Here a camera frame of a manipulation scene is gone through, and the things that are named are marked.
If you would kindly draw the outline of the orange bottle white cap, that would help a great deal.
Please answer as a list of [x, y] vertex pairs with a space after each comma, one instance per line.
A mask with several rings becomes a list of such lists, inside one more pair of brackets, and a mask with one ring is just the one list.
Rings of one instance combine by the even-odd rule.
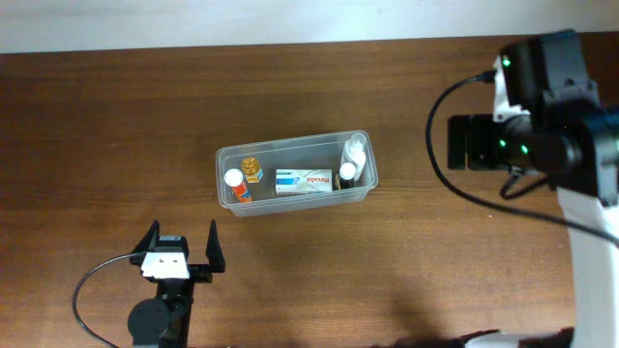
[[241, 203], [252, 202], [251, 192], [245, 182], [244, 173], [240, 169], [227, 170], [223, 178]]

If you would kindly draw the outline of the white blue medicine box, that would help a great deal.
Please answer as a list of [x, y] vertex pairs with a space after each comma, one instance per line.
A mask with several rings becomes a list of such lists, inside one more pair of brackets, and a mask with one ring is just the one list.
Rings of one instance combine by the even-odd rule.
[[278, 169], [276, 194], [310, 194], [330, 192], [333, 189], [331, 169]]

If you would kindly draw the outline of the white spray bottle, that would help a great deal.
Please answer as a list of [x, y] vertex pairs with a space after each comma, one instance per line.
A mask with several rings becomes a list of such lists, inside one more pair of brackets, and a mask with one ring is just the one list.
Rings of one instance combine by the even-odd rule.
[[344, 142], [340, 163], [344, 164], [346, 162], [350, 162], [355, 166], [354, 181], [358, 181], [360, 179], [367, 162], [367, 155], [365, 152], [367, 141], [368, 140], [363, 133], [356, 132], [350, 139]]

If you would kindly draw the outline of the dark bottle white cap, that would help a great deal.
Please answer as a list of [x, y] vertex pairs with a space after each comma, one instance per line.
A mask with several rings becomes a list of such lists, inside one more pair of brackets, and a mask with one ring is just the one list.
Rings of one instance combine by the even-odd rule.
[[335, 188], [336, 190], [353, 189], [355, 185], [356, 167], [351, 162], [343, 163], [339, 172], [336, 175]]

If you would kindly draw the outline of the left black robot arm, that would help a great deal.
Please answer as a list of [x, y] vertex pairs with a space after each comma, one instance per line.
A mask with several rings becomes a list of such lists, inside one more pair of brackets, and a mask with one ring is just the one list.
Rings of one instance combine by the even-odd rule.
[[130, 263], [157, 285], [157, 293], [136, 304], [128, 318], [133, 347], [186, 347], [188, 345], [194, 286], [210, 283], [214, 274], [225, 272], [225, 260], [212, 221], [205, 255], [206, 264], [189, 262], [189, 244], [183, 236], [164, 236], [154, 221], [135, 246]]

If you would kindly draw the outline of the gold lid balm jar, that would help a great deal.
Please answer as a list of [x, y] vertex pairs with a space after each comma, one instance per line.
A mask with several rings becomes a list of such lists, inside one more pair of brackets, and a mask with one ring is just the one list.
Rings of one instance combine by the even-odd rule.
[[249, 184], [259, 183], [263, 177], [261, 164], [255, 157], [243, 159], [241, 162], [241, 170]]

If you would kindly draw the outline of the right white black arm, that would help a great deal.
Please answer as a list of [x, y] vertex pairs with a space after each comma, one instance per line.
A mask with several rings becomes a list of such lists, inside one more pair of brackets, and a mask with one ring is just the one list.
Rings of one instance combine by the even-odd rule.
[[448, 166], [543, 173], [557, 192], [575, 283], [573, 347], [618, 344], [618, 111], [601, 105], [577, 32], [502, 48], [494, 110], [448, 121]]

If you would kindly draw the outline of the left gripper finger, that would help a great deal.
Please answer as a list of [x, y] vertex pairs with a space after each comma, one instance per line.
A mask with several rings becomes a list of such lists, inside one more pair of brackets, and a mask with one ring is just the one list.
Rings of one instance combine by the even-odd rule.
[[225, 259], [219, 241], [217, 223], [214, 219], [211, 220], [205, 255], [212, 273], [225, 272]]
[[160, 223], [155, 219], [144, 237], [137, 243], [132, 250], [130, 263], [132, 265], [141, 265], [144, 261], [145, 254], [153, 251], [160, 236]]

